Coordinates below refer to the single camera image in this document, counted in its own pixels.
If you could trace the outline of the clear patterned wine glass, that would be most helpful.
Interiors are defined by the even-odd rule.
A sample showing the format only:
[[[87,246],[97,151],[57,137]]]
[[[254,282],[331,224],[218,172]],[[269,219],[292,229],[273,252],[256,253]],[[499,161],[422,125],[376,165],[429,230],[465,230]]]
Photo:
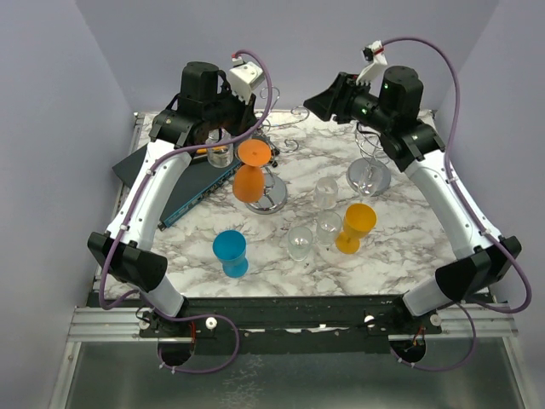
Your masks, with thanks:
[[[212,148],[206,149],[209,163],[219,169],[229,166],[234,158],[233,144],[230,143],[231,135],[224,129],[212,130],[205,142]]]

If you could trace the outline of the orange plastic goblet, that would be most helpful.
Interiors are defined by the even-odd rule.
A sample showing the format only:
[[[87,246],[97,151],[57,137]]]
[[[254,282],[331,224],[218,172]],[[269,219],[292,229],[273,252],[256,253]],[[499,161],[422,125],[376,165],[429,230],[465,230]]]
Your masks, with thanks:
[[[243,165],[235,174],[232,192],[243,203],[256,202],[264,193],[262,167],[272,158],[271,149],[264,141],[249,139],[239,145],[237,154]]]

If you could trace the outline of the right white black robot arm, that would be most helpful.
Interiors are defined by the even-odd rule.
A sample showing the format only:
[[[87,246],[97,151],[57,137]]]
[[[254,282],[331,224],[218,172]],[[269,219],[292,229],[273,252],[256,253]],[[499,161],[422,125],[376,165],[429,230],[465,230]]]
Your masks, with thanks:
[[[404,334],[422,324],[422,316],[450,302],[468,299],[500,281],[521,252],[514,236],[505,237],[470,199],[461,201],[454,170],[445,165],[445,144],[434,127],[418,118],[423,84],[416,71],[391,66],[379,95],[353,74],[340,72],[325,91],[303,105],[323,121],[352,120],[377,131],[383,151],[417,186],[444,229],[456,260],[437,268],[431,279],[406,292],[392,312],[393,327]]]

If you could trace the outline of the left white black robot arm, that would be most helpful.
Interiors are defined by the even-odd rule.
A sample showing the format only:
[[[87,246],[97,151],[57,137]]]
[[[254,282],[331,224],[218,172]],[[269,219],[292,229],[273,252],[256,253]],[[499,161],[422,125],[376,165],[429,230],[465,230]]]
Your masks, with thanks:
[[[257,127],[254,90],[268,82],[267,70],[240,56],[223,72],[201,61],[186,64],[181,90],[152,121],[150,141],[129,196],[103,233],[93,232],[89,251],[108,276],[140,293],[158,311],[160,327],[178,337],[188,328],[186,299],[166,276],[167,259],[151,251],[160,216],[194,153],[209,133],[250,135]]]

